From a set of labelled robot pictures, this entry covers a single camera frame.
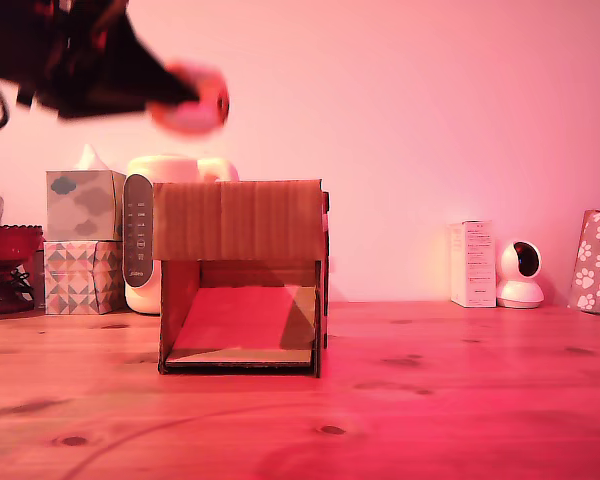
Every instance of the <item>control panel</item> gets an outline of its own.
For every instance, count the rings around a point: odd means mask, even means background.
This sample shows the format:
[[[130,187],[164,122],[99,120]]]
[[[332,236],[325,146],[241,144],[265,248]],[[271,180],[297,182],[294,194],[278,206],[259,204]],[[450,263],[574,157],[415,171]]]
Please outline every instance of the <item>control panel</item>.
[[[153,186],[142,175],[124,184],[124,280],[142,287],[153,273]]]

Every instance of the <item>white product box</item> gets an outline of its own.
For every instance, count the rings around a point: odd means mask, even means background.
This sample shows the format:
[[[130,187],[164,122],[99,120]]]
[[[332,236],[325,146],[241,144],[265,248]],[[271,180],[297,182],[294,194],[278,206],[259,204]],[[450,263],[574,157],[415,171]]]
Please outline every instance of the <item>white product box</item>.
[[[496,249],[490,221],[451,225],[451,300],[463,307],[496,306]]]

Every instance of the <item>red bowl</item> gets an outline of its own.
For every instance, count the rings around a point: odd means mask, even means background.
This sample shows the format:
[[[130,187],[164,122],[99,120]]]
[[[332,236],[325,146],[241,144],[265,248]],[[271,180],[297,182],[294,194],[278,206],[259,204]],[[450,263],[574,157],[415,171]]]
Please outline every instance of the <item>red bowl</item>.
[[[0,265],[26,262],[40,248],[41,241],[41,226],[0,226]]]

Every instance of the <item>white humidifier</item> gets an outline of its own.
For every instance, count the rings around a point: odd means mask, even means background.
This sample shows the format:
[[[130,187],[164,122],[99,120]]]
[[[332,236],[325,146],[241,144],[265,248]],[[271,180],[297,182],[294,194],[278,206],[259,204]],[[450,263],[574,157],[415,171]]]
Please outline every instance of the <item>white humidifier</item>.
[[[544,294],[534,280],[542,268],[542,257],[535,245],[522,241],[508,243],[498,265],[500,282],[496,300],[499,306],[536,308],[542,303]]]
[[[153,184],[237,181],[235,167],[222,158],[156,155],[132,160],[124,185],[125,296],[129,307],[160,314],[161,267],[153,260]]]

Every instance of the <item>cardboard floor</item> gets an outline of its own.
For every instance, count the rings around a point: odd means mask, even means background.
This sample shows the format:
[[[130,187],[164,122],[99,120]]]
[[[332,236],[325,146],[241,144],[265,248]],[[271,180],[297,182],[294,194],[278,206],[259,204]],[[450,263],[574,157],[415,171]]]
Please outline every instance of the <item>cardboard floor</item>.
[[[310,364],[314,287],[201,288],[167,365]]]

